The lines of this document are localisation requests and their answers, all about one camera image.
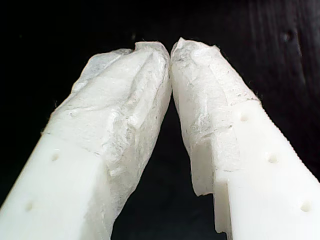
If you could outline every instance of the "black background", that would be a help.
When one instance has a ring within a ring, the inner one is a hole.
[[[0,203],[92,55],[154,40],[170,51],[179,37],[221,48],[320,180],[320,1],[25,1],[10,7],[1,94],[3,132],[9,131],[2,152],[10,157],[1,158]],[[226,239],[214,230],[212,195],[196,197],[192,190],[172,99],[112,239]]]

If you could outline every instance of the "dark surface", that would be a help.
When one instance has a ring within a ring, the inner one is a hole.
[[[7,106],[13,117],[4,125],[10,130],[4,149],[10,158],[1,159],[0,203],[50,113],[68,96],[92,55],[150,40],[171,50],[179,37],[221,48],[320,179],[320,1],[13,4],[5,21],[9,55],[1,95],[1,108]],[[225,239],[214,231],[212,209],[211,195],[198,198],[193,193],[189,158],[171,103],[137,190],[114,224],[112,239]]]

